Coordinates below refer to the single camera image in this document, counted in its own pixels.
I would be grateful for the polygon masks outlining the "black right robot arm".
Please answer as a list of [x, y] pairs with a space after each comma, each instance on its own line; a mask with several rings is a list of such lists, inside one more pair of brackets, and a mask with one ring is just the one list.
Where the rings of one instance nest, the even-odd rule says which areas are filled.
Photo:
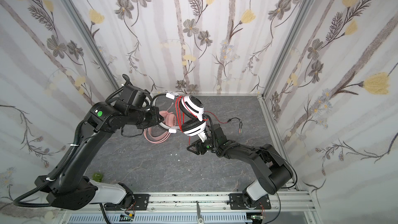
[[199, 137], [187, 147], [189, 152], [196, 155], [212, 152], [219, 158], [235, 159], [251, 166], [256, 180], [243, 190], [241, 200], [247, 208], [254, 208], [266, 195], [276, 194], [296, 175], [288, 161], [270, 144], [255, 147], [229, 140], [219, 124], [211, 124], [207, 133], [205, 120], [191, 119], [181, 127], [185, 135]]

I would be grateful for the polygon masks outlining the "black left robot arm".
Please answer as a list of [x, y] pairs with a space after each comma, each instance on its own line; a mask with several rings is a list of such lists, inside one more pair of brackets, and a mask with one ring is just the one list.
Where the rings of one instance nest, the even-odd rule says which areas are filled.
[[14, 199], [18, 207], [56, 207], [78, 210], [88, 204], [110, 204], [127, 209], [135, 204], [133, 192], [123, 183], [99, 183], [85, 176], [92, 160], [111, 136], [125, 125], [140, 130], [154, 127], [164, 119], [148, 90], [125, 84], [105, 101], [94, 104], [78, 124], [74, 140], [56, 168], [39, 176], [36, 188]]

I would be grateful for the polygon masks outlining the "pink headphones with cable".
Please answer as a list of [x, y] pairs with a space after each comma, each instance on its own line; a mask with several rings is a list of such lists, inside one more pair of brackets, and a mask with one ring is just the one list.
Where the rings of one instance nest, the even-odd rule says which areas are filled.
[[152, 128], [144, 130], [145, 139], [152, 144], [161, 144], [165, 142], [171, 135], [169, 128], [173, 127], [177, 123], [177, 119], [174, 113], [168, 111], [160, 111], [160, 115], [164, 118], [159, 128], [162, 129], [162, 133], [154, 135]]

